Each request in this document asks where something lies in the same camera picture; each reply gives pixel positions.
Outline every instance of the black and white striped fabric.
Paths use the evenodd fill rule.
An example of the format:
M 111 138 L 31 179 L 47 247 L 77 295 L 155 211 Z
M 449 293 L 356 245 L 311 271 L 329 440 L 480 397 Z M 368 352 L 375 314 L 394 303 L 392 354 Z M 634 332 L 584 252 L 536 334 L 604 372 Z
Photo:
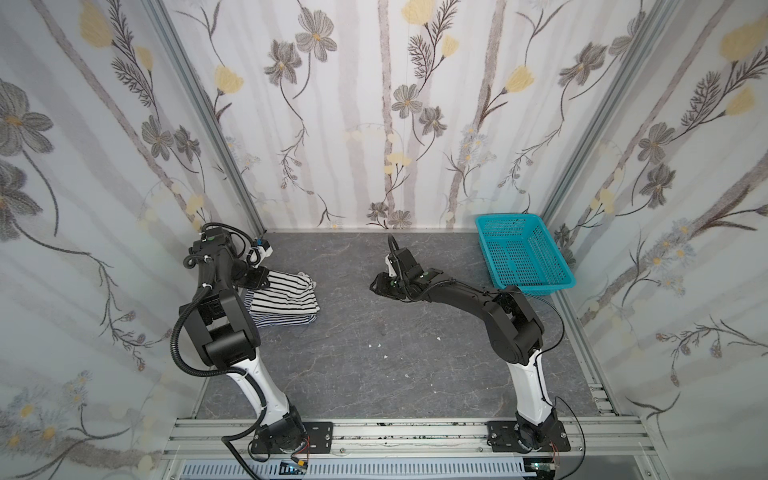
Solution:
M 315 281 L 306 273 L 267 274 L 270 286 L 247 290 L 245 307 L 256 326 L 305 325 L 317 319 L 320 307 L 315 297 Z

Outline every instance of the floral wallpaper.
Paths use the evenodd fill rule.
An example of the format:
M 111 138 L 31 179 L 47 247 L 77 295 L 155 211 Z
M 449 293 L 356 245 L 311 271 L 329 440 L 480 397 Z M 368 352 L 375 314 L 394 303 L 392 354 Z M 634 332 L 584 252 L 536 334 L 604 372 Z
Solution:
M 140 4 L 5 2 L 0 43 L 3 476 L 157 476 L 180 259 L 242 209 Z
M 543 209 L 647 0 L 166 0 L 269 228 Z
M 765 476 L 767 99 L 765 2 L 681 2 L 550 225 L 676 480 Z

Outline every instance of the teal plastic basket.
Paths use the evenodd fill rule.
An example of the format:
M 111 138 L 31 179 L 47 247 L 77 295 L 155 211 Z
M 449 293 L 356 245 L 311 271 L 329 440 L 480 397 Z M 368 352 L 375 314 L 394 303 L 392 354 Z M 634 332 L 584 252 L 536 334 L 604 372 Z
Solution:
M 475 224 L 496 288 L 516 285 L 530 295 L 549 295 L 576 285 L 574 274 L 538 215 L 481 215 Z

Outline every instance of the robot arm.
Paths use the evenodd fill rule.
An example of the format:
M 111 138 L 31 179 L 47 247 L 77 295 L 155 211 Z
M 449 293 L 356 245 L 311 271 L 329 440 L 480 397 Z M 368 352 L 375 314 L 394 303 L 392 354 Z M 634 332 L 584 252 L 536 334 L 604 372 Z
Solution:
M 267 242 L 251 240 L 251 250 L 241 260 L 230 231 L 207 224 L 199 240 L 184 259 L 186 268 L 198 267 L 197 293 L 191 303 L 179 307 L 179 320 L 171 334 L 171 356 L 177 366 L 192 376 L 226 374 L 243 390 L 258 415 L 243 433 L 222 438 L 246 472 L 257 478 L 231 445 L 233 440 L 254 434 L 249 453 L 293 453 L 308 446 L 308 437 L 296 408 L 280 391 L 264 368 L 259 355 L 261 339 L 250 318 L 238 287 L 258 289 L 268 285 L 267 273 L 259 264 L 272 253 Z M 200 359 L 214 370 L 195 369 L 181 358 L 178 336 L 185 328 Z
M 517 395 L 517 440 L 523 452 L 549 445 L 561 422 L 548 397 L 541 367 L 544 325 L 516 286 L 484 291 L 461 283 L 441 270 L 424 271 L 407 248 L 389 236 L 389 272 L 380 273 L 370 289 L 395 300 L 445 303 L 477 316 L 485 324 L 491 348 L 508 365 Z

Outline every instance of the gray table surface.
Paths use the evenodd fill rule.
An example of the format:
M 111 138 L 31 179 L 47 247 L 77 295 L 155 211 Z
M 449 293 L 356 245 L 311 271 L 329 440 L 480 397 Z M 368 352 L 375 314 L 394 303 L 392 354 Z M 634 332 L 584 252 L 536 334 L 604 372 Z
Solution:
M 397 233 L 422 267 L 476 286 L 492 286 L 476 233 Z M 505 362 L 491 349 L 480 319 L 453 307 L 400 303 L 371 293 L 385 270 L 386 233 L 269 233 L 264 265 L 303 271 L 316 282 L 317 321 L 260 329 L 261 357 L 278 388 L 303 418 L 499 417 L 515 414 Z M 561 334 L 549 306 L 531 304 L 545 325 L 545 347 Z M 550 396 L 577 415 L 596 415 L 566 337 L 542 356 Z M 561 415 L 570 416 L 564 407 Z M 199 419 L 250 419 L 235 382 L 210 380 Z

